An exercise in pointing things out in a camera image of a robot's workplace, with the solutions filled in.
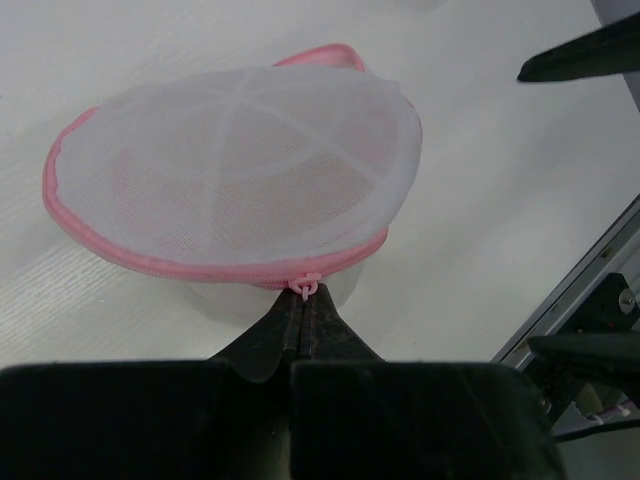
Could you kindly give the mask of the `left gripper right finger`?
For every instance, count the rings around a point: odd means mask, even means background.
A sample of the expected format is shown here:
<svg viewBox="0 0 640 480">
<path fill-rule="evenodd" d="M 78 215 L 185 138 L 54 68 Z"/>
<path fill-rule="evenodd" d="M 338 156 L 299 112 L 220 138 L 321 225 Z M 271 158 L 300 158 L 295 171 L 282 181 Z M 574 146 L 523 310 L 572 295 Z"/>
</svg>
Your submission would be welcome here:
<svg viewBox="0 0 640 480">
<path fill-rule="evenodd" d="M 341 318 L 328 287 L 304 302 L 302 358 L 305 360 L 381 361 L 382 358 Z"/>
</svg>

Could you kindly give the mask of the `white mesh laundry bag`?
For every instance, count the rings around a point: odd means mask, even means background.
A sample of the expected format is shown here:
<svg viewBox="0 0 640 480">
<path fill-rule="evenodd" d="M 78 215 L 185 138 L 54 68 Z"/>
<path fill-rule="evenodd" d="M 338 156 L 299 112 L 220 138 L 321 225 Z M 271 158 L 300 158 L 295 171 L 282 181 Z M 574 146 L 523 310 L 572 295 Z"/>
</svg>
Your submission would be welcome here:
<svg viewBox="0 0 640 480">
<path fill-rule="evenodd" d="M 329 44 L 273 65 L 128 89 L 79 115 L 42 174 L 51 218 L 131 271 L 316 294 L 356 278 L 418 172 L 400 86 Z"/>
</svg>

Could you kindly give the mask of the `beige bra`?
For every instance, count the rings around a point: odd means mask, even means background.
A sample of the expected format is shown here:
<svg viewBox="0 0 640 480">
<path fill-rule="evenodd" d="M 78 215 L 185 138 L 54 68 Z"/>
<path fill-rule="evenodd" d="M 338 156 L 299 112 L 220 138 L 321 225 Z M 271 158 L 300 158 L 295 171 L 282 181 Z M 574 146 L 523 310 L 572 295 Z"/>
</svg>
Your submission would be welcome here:
<svg viewBox="0 0 640 480">
<path fill-rule="evenodd" d="M 118 178 L 114 241 L 188 264 L 267 263 L 349 249 L 378 232 L 363 206 L 374 183 L 326 150 L 265 171 L 196 165 L 175 178 L 137 165 Z"/>
</svg>

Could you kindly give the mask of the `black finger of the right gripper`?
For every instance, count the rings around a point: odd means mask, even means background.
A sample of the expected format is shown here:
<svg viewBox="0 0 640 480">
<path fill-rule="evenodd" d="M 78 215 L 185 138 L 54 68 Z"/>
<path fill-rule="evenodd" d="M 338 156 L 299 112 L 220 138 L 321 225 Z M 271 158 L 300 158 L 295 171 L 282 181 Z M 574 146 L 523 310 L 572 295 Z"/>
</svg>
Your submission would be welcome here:
<svg viewBox="0 0 640 480">
<path fill-rule="evenodd" d="M 521 83 L 553 83 L 637 73 L 639 13 L 541 52 L 521 67 Z"/>
</svg>

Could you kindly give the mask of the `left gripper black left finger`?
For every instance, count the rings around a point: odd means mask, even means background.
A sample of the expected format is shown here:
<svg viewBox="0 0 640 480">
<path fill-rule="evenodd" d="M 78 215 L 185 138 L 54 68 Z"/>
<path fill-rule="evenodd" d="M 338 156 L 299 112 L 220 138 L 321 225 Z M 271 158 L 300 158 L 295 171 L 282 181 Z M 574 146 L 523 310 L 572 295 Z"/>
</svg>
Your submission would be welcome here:
<svg viewBox="0 0 640 480">
<path fill-rule="evenodd" d="M 224 361 L 243 380 L 264 383 L 283 362 L 296 357 L 305 302 L 292 290 L 284 290 L 271 308 L 243 334 L 211 357 Z"/>
</svg>

